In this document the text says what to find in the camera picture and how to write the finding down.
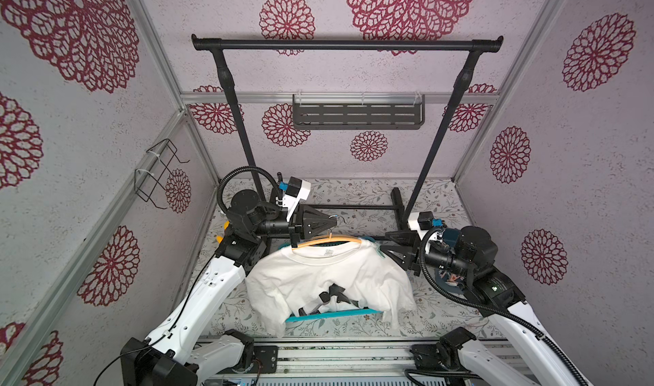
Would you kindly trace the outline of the wooden hanger with metal hook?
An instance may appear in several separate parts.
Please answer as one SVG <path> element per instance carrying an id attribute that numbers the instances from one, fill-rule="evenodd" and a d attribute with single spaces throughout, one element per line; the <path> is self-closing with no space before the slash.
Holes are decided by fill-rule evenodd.
<path id="1" fill-rule="evenodd" d="M 298 247 L 292 247 L 291 246 L 291 248 L 295 250 L 295 249 L 305 248 L 305 247 L 310 247 L 310 246 L 335 244 L 335 243 L 361 244 L 362 241 L 363 241 L 362 239 L 359 239 L 357 237 L 350 236 L 350 235 L 333 234 L 333 233 L 320 235 L 320 233 L 323 233 L 321 231 L 321 228 L 320 228 L 320 232 L 318 232 L 318 234 L 313 236 L 313 238 L 311 238 L 311 239 L 309 239 L 307 241 L 301 241 Z"/>

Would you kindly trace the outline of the mint green clothespin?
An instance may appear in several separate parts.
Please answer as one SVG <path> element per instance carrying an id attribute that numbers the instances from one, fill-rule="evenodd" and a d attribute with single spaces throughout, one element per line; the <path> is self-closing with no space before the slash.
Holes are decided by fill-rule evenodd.
<path id="1" fill-rule="evenodd" d="M 387 257 L 386 251 L 385 251 L 383 245 L 380 242 L 375 242 L 375 248 L 376 248 L 376 253 L 381 258 L 386 258 Z"/>

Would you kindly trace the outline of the white t-shirt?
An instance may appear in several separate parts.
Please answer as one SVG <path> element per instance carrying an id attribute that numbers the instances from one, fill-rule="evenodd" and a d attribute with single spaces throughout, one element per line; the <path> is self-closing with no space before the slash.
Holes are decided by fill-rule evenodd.
<path id="1" fill-rule="evenodd" d="M 391 328 L 417 308 L 409 276 L 373 241 L 284 246 L 262 258 L 245 279 L 266 333 L 282 337 L 291 316 L 372 309 Z"/>

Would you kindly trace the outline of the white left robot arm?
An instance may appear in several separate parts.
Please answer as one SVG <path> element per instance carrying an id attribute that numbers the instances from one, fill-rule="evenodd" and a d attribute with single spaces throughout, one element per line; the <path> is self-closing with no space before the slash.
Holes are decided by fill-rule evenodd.
<path id="1" fill-rule="evenodd" d="M 263 257 L 272 238 L 298 246 L 337 225 L 337 219 L 303 204 L 306 193 L 267 202 L 251 189 L 233 196 L 224 214 L 226 235 L 174 311 L 143 340 L 131 338 L 119 355 L 125 385 L 200 385 L 225 370 L 261 370 L 253 338 L 228 330 L 197 345 L 230 293 Z"/>

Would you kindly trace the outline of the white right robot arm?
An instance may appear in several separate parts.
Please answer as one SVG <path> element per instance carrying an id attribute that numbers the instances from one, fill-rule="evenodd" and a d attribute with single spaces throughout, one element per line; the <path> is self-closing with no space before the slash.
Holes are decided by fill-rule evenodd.
<path id="1" fill-rule="evenodd" d="M 482 228 L 399 230 L 385 234 L 383 254 L 400 268 L 422 276 L 442 297 L 475 309 L 501 329 L 534 374 L 522 375 L 499 360 L 471 331 L 458 327 L 417 353 L 415 375 L 457 383 L 482 379 L 490 385 L 588 385 L 590 382 L 536 317 L 519 287 L 495 265 L 498 247 Z"/>

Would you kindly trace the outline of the teal perforated tray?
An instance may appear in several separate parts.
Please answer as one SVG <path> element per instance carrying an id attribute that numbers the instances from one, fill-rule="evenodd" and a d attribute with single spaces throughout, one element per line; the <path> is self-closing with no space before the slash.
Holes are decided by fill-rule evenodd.
<path id="1" fill-rule="evenodd" d="M 305 316 L 292 315 L 285 322 L 294 323 L 294 322 L 303 322 L 303 321 L 316 321 L 321 319 L 344 318 L 344 317 L 361 316 L 367 314 L 381 314 L 381 311 L 376 311 L 374 309 L 349 309 L 343 311 L 326 312 L 323 314 L 310 314 Z"/>

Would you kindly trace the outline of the black wall shelf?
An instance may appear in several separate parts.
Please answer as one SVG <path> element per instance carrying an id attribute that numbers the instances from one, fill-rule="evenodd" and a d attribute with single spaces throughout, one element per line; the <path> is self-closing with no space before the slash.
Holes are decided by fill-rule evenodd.
<path id="1" fill-rule="evenodd" d="M 314 103 L 299 95 L 292 100 L 297 130 L 419 130 L 424 103 Z"/>

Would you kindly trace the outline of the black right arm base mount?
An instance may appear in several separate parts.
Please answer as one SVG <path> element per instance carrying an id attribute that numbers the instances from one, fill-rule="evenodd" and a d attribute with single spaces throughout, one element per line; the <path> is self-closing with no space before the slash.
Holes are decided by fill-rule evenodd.
<path id="1" fill-rule="evenodd" d="M 410 347 L 416 369 L 424 372 L 466 372 L 458 352 L 468 341 L 477 338 L 471 331 L 458 327 L 442 336 L 435 343 L 420 343 Z"/>

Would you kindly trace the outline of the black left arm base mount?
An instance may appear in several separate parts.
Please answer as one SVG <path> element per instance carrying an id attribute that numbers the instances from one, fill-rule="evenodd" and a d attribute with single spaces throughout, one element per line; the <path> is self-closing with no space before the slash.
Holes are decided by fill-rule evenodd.
<path id="1" fill-rule="evenodd" d="M 259 344 L 254 338 L 233 329 L 226 331 L 225 335 L 238 339 L 244 348 L 237 364 L 222 373 L 269 374 L 277 371 L 277 345 Z"/>

